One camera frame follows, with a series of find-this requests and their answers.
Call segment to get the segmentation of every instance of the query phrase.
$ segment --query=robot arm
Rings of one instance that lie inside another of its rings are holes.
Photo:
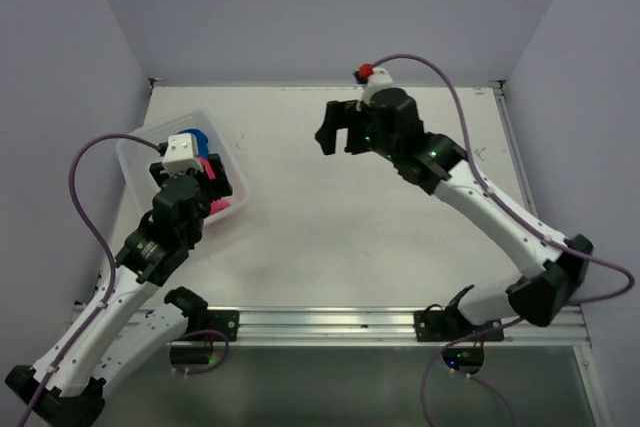
[[[382,68],[356,73],[364,86],[360,100],[329,102],[316,133],[325,155],[335,153],[336,132],[346,128],[346,152],[375,152],[389,160],[407,182],[449,204],[493,240],[514,262],[517,272],[492,285],[465,287],[443,311],[425,311],[430,330],[458,338],[488,321],[521,316],[547,326],[580,286],[587,263],[540,241],[494,202],[497,194],[545,240],[584,253],[592,244],[583,236],[568,239],[535,218],[482,172],[486,190],[476,181],[466,151],[443,134],[425,132],[415,100],[394,87]]]
[[[154,351],[181,336],[189,317],[207,308],[192,292],[176,289],[147,322],[116,340],[129,318],[201,240],[211,202],[232,193],[220,157],[206,159],[213,172],[207,174],[190,134],[171,136],[162,150],[162,160],[149,169],[160,192],[116,256],[118,268],[108,301],[105,283],[54,347],[33,366],[16,366],[6,378],[27,403],[40,388],[34,410],[52,425],[91,425],[107,391]],[[62,346],[72,339],[56,365]]]

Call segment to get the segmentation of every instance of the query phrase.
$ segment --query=light purple wall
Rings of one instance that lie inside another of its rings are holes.
[[[0,0],[0,374],[59,337],[97,275],[98,249],[66,190],[86,140],[128,131],[147,103],[145,75],[106,0]],[[107,231],[123,181],[113,145],[81,165],[81,198]],[[21,403],[0,388],[0,424]]]
[[[507,83],[542,217],[637,276],[639,75],[639,0],[554,0]],[[622,283],[592,267],[583,293]],[[637,425],[640,290],[585,313],[615,425]]]
[[[419,52],[458,84],[504,79],[551,0],[109,0],[151,75],[177,84],[349,82]],[[423,69],[394,66],[436,83]]]

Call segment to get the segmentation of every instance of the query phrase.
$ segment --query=transparent bin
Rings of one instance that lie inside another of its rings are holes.
[[[163,119],[154,124],[145,125],[134,130],[131,134],[159,144],[160,142],[166,142],[170,135],[177,134],[185,129],[200,129],[207,135],[209,138],[209,153],[220,154],[227,177],[233,187],[233,195],[226,197],[231,205],[207,217],[204,220],[204,224],[207,225],[231,215],[249,200],[249,189],[247,188],[245,177],[227,144],[215,129],[210,115],[203,110],[195,110]],[[117,142],[116,153],[127,186],[131,190],[136,211],[138,215],[142,216],[151,209],[151,200],[160,191],[160,188],[149,173],[149,166],[159,159],[158,154],[148,147],[128,140],[119,140]]]

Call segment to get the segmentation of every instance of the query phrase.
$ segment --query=white tabletop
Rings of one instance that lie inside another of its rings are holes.
[[[461,141],[448,92],[407,89],[425,129]],[[490,89],[460,89],[476,158],[522,204]],[[206,108],[246,175],[252,200],[205,229],[204,240],[150,305],[180,285],[210,305],[424,306],[515,271],[470,222],[404,182],[375,154],[325,157],[313,135],[325,103],[347,87],[160,87],[145,123]],[[126,191],[111,245],[139,219]]]

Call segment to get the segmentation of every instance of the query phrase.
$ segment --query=purple cable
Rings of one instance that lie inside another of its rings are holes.
[[[485,329],[485,330],[481,330],[479,332],[474,332],[472,334],[465,335],[464,337],[461,337],[461,338],[459,338],[457,340],[449,342],[444,347],[441,347],[440,350],[438,350],[438,353],[435,354],[433,357],[431,357],[431,360],[429,360],[429,363],[424,368],[424,371],[422,372],[422,378],[420,379],[420,405],[422,406],[422,415],[424,415],[424,418],[427,421],[427,424],[429,424],[429,426],[434,427],[436,424],[433,421],[433,418],[431,417],[431,413],[429,412],[429,407],[427,406],[427,398],[426,398],[427,397],[426,396],[427,379],[429,378],[429,374],[431,373],[431,370],[433,370],[433,366],[436,364],[436,361],[440,358],[442,353],[445,352],[446,350],[450,349],[454,345],[460,344],[462,342],[475,340],[475,339],[478,339],[479,337],[482,337],[484,335],[492,334],[494,332],[498,332],[500,330],[504,330],[504,329],[508,329],[509,327],[513,327],[514,325],[522,322],[522,320],[523,319],[521,317],[518,317],[517,319],[512,320],[510,322],[507,322],[506,324],[502,324],[502,325],[500,325],[498,327],[491,327],[489,329]],[[485,379],[481,379],[481,378],[472,376],[471,380],[474,380],[474,381],[484,385],[485,387],[488,387],[493,392],[495,392],[495,394],[498,397],[500,397],[502,402],[504,402],[504,404],[507,406],[507,409],[509,409],[509,414],[511,415],[511,422],[513,423],[513,425],[514,426],[519,425],[518,417],[516,416],[516,413],[513,410],[513,407],[511,407],[511,404],[509,404],[509,401],[507,400],[506,396],[502,392],[500,392],[500,390],[498,390],[496,387],[494,387],[491,383],[489,383]]]
[[[539,240],[548,243],[550,246],[555,247],[556,249],[559,249],[562,252],[566,252],[575,257],[579,257],[589,262],[593,262],[594,264],[598,264],[603,267],[606,267],[607,269],[611,269],[616,272],[619,272],[627,278],[627,284],[617,290],[614,290],[607,294],[596,295],[593,297],[586,297],[584,299],[572,300],[569,302],[569,305],[575,306],[580,304],[599,302],[601,300],[612,299],[614,297],[618,297],[619,295],[622,295],[628,292],[633,288],[633,286],[636,283],[636,279],[629,270],[625,269],[624,267],[618,264],[609,262],[608,260],[600,259],[598,257],[594,257],[592,255],[574,250],[565,244],[561,244],[553,240],[547,240],[545,235],[542,232],[539,232],[538,229],[536,229],[533,225],[529,224],[525,219],[520,217],[498,195],[496,195],[493,191],[491,191],[491,189],[489,189],[489,186],[487,185],[485,180],[482,178],[482,175],[480,174],[478,166],[476,165],[476,162],[473,158],[473,155],[472,155],[473,149],[471,148],[471,139],[469,137],[469,129],[467,127],[467,121],[464,115],[464,111],[462,110],[462,103],[460,102],[460,97],[458,97],[458,92],[456,91],[456,88],[453,86],[453,83],[451,82],[449,77],[447,77],[447,75],[437,65],[433,64],[427,59],[424,59],[422,57],[419,57],[417,55],[412,55],[412,54],[389,55],[388,57],[383,57],[377,62],[374,62],[372,65],[373,67],[377,67],[381,64],[384,64],[390,60],[395,60],[395,59],[414,60],[423,65],[426,65],[427,67],[431,68],[436,74],[438,74],[438,76],[445,83],[445,85],[449,89],[449,92],[451,92],[451,96],[453,97],[453,102],[455,103],[456,110],[458,111],[458,118],[460,119],[460,128],[462,130],[462,138],[464,139],[464,148],[467,151],[467,161],[469,162],[469,167],[471,168],[473,177],[475,178],[476,182],[478,182],[478,184],[482,187],[482,190],[491,198],[491,200],[493,200],[498,205],[498,207],[500,207],[503,210],[503,212],[505,212],[509,217],[511,217],[517,224],[519,224],[527,232],[529,232]]]
[[[197,330],[195,332],[189,332],[188,334],[183,335],[177,340],[186,340],[186,339],[190,339],[191,337],[197,337],[198,335],[217,335],[218,337],[220,337],[224,341],[224,352],[222,352],[222,357],[218,362],[204,369],[198,369],[198,370],[176,369],[181,374],[184,374],[184,375],[208,374],[209,372],[216,370],[218,367],[220,367],[224,363],[225,360],[227,360],[227,356],[229,355],[229,338],[226,335],[224,335],[222,332],[219,332],[217,330],[212,330],[212,329]]]
[[[102,234],[100,234],[100,231],[98,231],[98,229],[93,224],[93,222],[91,222],[91,219],[89,219],[89,216],[87,215],[85,210],[82,208],[82,205],[80,204],[80,199],[78,198],[78,192],[76,189],[76,171],[78,170],[78,163],[80,162],[80,159],[87,152],[87,150],[89,150],[95,144],[102,142],[103,140],[110,140],[110,139],[132,140],[134,142],[147,145],[152,149],[159,151],[159,147],[157,145],[147,140],[141,139],[140,137],[135,137],[133,135],[128,135],[128,134],[105,134],[87,142],[78,151],[78,153],[74,156],[73,160],[71,161],[71,167],[69,168],[69,177],[68,177],[69,195],[71,196],[71,202],[73,203],[73,206],[75,207],[82,221],[85,223],[87,228],[91,231],[93,236],[96,238],[96,240],[100,244],[100,247],[102,247],[102,250],[104,250],[104,253],[107,256],[107,260],[109,262],[109,283],[107,286],[107,290],[105,290],[104,296],[102,297],[102,302],[105,304],[109,301],[109,298],[113,293],[113,286],[116,281],[116,260],[113,257],[113,254],[111,253],[111,249],[109,248],[109,244],[107,243],[107,240],[102,236]],[[69,349],[75,343],[75,341],[78,340],[78,338],[82,335],[82,333],[87,329],[87,327],[91,325],[91,322],[93,322],[93,320],[96,318],[100,310],[101,310],[100,307],[96,307],[89,314],[89,316],[84,320],[84,322],[80,325],[80,327],[78,327],[78,329],[73,333],[73,335],[69,338],[67,343],[60,348],[60,350],[58,351],[58,354],[54,357],[53,361],[51,362],[52,368],[55,369],[58,367],[58,365],[64,358],[65,354],[69,351]],[[22,417],[20,417],[20,420],[18,421],[18,427],[24,427],[24,425],[27,423],[27,420],[29,419],[31,412],[33,412],[33,409],[38,403],[38,400],[40,399],[40,396],[42,395],[42,392],[46,388],[47,383],[51,379],[52,375],[53,375],[53,372],[47,372],[42,378],[40,385],[38,385],[38,387],[36,388],[36,391],[31,396],[31,400],[27,404],[27,408],[25,409],[24,413],[22,414]]]

